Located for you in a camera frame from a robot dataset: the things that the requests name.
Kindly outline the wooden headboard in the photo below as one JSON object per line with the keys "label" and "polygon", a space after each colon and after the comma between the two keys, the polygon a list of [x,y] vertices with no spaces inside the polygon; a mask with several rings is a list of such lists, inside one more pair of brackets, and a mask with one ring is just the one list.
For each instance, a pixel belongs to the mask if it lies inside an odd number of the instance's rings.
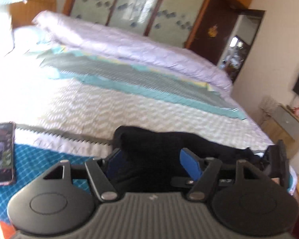
{"label": "wooden headboard", "polygon": [[26,3],[18,2],[10,4],[12,16],[12,28],[18,28],[32,24],[33,18],[42,11],[56,12],[57,0],[27,0]]}

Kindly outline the patterned bed sheet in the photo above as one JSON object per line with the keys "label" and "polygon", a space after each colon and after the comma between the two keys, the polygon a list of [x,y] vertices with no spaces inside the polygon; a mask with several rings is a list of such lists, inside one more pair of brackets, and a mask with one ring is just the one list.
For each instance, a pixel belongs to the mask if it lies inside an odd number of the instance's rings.
{"label": "patterned bed sheet", "polygon": [[17,183],[0,186],[0,221],[21,186],[55,160],[104,158],[114,131],[189,132],[263,157],[271,140],[230,94],[170,69],[65,45],[26,26],[0,56],[0,122],[17,124]]}

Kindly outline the smartphone in pink case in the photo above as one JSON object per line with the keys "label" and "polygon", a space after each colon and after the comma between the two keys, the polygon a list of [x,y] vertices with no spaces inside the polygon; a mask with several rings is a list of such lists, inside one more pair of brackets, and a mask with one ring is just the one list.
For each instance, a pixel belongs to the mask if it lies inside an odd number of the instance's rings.
{"label": "smartphone in pink case", "polygon": [[0,123],[0,186],[10,185],[15,180],[15,128],[13,122]]}

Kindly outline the wooden wardrobe with glass doors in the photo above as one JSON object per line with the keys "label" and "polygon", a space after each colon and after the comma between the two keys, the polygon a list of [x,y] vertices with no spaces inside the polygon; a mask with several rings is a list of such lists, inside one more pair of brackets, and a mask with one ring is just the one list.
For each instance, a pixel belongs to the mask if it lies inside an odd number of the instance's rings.
{"label": "wooden wardrobe with glass doors", "polygon": [[193,51],[235,81],[265,12],[252,0],[66,0],[67,16]]}

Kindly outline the lilac quilted comforter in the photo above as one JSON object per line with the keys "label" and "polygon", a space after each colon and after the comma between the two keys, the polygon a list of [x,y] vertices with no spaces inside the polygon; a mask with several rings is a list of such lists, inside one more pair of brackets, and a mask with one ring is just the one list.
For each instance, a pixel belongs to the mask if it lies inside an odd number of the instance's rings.
{"label": "lilac quilted comforter", "polygon": [[228,93],[232,91],[232,82],[223,70],[190,50],[158,43],[132,32],[86,22],[47,10],[37,14],[32,22],[65,45],[96,54],[170,69],[190,78],[207,82]]}

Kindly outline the black pants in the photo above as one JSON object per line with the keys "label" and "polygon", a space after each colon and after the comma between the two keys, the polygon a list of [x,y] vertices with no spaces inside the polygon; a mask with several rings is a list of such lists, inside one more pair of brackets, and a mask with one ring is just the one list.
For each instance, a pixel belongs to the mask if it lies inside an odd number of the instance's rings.
{"label": "black pants", "polygon": [[211,142],[193,133],[154,132],[135,126],[121,126],[114,132],[113,151],[121,150],[118,175],[111,180],[119,194],[173,192],[174,177],[188,173],[180,163],[180,151],[188,148],[200,158],[212,157],[233,165],[244,159],[263,170],[261,157],[251,149],[237,149]]}

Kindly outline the wooden side cabinet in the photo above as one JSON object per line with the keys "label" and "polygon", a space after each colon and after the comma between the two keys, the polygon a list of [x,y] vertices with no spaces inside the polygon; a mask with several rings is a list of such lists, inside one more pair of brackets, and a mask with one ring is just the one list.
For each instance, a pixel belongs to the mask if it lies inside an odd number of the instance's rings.
{"label": "wooden side cabinet", "polygon": [[299,152],[299,117],[295,116],[289,107],[278,105],[260,127],[274,144],[279,140],[284,142],[288,159],[292,159]]}

